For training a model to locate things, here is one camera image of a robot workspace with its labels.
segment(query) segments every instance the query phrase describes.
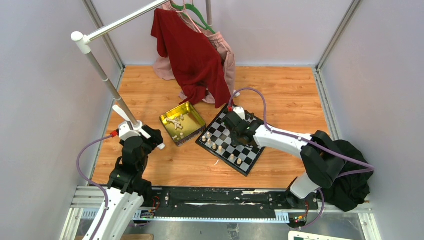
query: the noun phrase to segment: green hanger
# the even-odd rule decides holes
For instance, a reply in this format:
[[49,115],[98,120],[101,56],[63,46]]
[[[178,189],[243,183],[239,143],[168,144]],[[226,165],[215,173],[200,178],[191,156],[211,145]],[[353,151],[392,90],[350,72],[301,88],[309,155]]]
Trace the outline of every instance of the green hanger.
[[[183,9],[184,9],[184,6],[178,6],[178,5],[176,5],[175,3],[171,3],[172,4],[172,6],[175,8],[175,9],[178,9],[179,11],[182,11]],[[186,4],[185,5],[185,8],[187,9],[187,10],[190,10],[190,11],[192,11],[194,14],[196,14],[197,15],[197,17],[200,19],[200,21],[203,23],[203,25],[204,26],[202,26],[202,25],[200,25],[200,23],[198,23],[198,22],[196,22],[196,21],[194,21],[193,20],[193,22],[197,25],[197,26],[199,26],[199,27],[201,27],[202,29],[204,29],[204,30],[209,30],[212,34],[215,34],[215,31],[212,29],[212,27],[211,26],[209,26],[207,23],[206,23],[206,21],[205,21],[205,19],[203,18],[203,16],[202,16],[202,14],[200,13],[200,11],[193,5],[193,4]]]

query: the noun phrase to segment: pink pants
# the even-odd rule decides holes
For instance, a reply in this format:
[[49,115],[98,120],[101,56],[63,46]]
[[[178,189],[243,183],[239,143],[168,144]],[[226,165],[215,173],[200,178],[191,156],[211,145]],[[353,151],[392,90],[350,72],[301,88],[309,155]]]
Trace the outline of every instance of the pink pants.
[[[177,11],[175,8],[172,7],[170,2],[163,4],[162,8],[167,11]],[[196,28],[193,26],[193,23],[187,17],[183,16],[182,14],[179,14],[179,16],[181,20],[184,21],[184,23],[189,26],[193,31],[197,31]],[[231,50],[231,47],[224,40],[220,32],[212,34],[212,32],[210,32],[209,30],[204,30],[202,28],[200,28],[200,30],[209,39],[212,46],[214,46],[218,53],[221,55],[222,69],[224,71],[225,82],[228,86],[229,92],[233,94],[236,81],[236,58],[234,56],[233,51]],[[154,73],[156,73],[156,75],[161,79],[167,81],[175,79],[174,73],[171,68],[171,62],[168,57],[163,58],[159,56],[156,62],[153,64],[153,70]],[[183,91],[179,93],[179,97],[182,100],[185,100],[187,98],[186,95],[184,95]],[[208,104],[215,104],[215,99],[210,92],[207,93],[207,96],[203,99],[203,101]]]

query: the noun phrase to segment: gold tray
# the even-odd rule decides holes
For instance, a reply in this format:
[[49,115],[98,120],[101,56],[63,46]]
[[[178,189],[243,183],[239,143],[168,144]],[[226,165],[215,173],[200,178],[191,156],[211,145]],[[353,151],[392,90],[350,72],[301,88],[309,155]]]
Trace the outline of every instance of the gold tray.
[[[178,120],[182,129],[179,127],[175,128],[175,125],[167,121],[167,118]],[[161,115],[159,120],[178,147],[206,129],[205,120],[203,120],[195,107],[189,102],[185,102]]]

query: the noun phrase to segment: red cloth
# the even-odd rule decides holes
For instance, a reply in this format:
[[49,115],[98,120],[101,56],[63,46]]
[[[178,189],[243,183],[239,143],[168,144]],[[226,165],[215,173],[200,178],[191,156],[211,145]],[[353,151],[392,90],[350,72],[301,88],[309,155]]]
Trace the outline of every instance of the red cloth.
[[216,109],[229,102],[221,56],[203,33],[191,30],[178,13],[158,8],[151,35],[157,38],[159,55],[169,57],[175,79],[187,96],[183,103],[201,102],[206,88],[215,98]]

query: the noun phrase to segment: gray wall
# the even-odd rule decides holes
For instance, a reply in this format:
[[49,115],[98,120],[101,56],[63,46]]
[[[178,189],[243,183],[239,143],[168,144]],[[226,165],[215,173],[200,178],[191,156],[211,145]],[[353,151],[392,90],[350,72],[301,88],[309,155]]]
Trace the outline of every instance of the gray wall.
[[[152,0],[93,0],[105,24]],[[182,0],[175,1],[180,5]],[[213,29],[235,52],[237,65],[314,65],[352,0],[212,0]],[[205,0],[194,5],[206,19]],[[151,65],[158,56],[150,36],[153,11],[110,34],[127,65]]]
[[422,239],[424,2],[364,0],[323,69],[342,138],[375,166],[382,239]]
[[[111,96],[71,41],[95,29],[80,0],[0,7],[0,239],[58,239],[77,184],[76,157],[103,134]],[[110,77],[119,71],[92,44]],[[97,149],[83,158],[93,168]]]

